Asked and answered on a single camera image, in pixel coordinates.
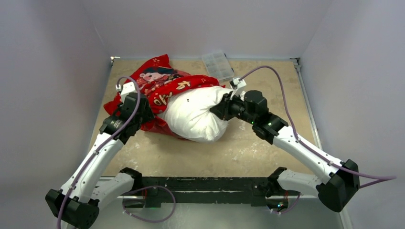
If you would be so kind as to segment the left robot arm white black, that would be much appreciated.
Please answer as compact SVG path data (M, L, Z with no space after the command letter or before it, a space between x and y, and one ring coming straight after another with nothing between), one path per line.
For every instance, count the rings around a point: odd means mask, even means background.
M45 196L58 229L88 229L98 217L101 203L112 192L110 187L95 189L107 165L135 135L142 124L154 119L148 99L129 93L99 128L96 140L73 175L57 190Z

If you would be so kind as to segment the white pillow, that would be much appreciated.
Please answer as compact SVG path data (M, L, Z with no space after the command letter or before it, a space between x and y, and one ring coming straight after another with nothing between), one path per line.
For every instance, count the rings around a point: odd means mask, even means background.
M158 117L176 135L199 143L218 141L226 132L228 121L221 120L210 108L220 103L223 95L232 93L221 86L190 89L171 97Z

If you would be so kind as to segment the red patterned pillowcase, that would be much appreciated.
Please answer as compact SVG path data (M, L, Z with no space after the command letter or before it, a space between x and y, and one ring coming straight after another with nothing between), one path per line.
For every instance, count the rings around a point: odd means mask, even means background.
M155 118L143 124L141 130L146 132L159 133L175 136L183 139L184 137L175 132L174 122L164 116L170 108L178 111L174 105L176 95L192 92L193 89L201 90L224 89L219 81L207 75L191 75L187 72L173 68L170 65L170 59L167 54L156 56L142 64L131 76L144 94L151 106Z

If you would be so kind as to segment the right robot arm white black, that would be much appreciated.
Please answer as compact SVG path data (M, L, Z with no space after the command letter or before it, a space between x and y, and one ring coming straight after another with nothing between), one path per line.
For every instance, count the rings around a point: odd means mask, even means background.
M224 94L219 104L209 110L221 120L237 118L251 124L256 136L289 153L312 172L303 174L279 167L268 177L268 197L297 191L317 197L328 209L341 212L359 190L358 165L328 155L296 135L292 125L269 111L260 91L248 91L243 99Z

